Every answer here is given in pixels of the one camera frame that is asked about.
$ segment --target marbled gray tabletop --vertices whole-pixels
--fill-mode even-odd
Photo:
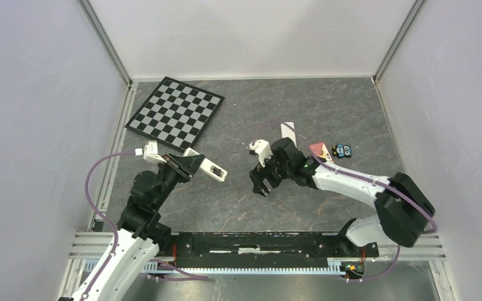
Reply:
[[[352,146],[353,157],[337,165],[368,174],[393,176],[402,171],[382,105],[369,78],[215,80],[188,82],[226,97],[194,149],[228,171],[225,182],[203,172],[178,184],[160,210],[160,222],[173,231],[338,231],[349,219],[375,213],[367,205],[327,191],[284,181],[264,198],[252,193],[249,171],[257,158],[248,144],[269,117],[294,122],[310,143]],[[140,83],[134,113],[158,83]],[[264,126],[259,139],[281,138],[279,124]],[[127,131],[124,150],[148,139]],[[163,145],[161,154],[179,154]],[[117,221],[134,176],[156,167],[138,157],[119,161],[108,217]]]

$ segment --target blue and black toy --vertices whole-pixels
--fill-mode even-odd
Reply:
[[[352,148],[350,145],[337,144],[332,147],[331,150],[335,158],[350,158],[352,156]]]

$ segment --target black checkerboard frame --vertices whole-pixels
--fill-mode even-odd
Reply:
[[[224,97],[166,77],[126,124],[126,128],[177,151],[193,147]]]

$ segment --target checkerboard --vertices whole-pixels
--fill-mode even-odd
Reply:
[[[193,147],[224,97],[164,78],[126,127],[177,151]]]

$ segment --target white wall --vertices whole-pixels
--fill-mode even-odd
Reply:
[[[413,0],[92,0],[133,78],[370,76]]]
[[[78,2],[0,0],[0,300],[56,300],[124,91]]]
[[[458,295],[482,300],[482,1],[428,1],[380,89]]]

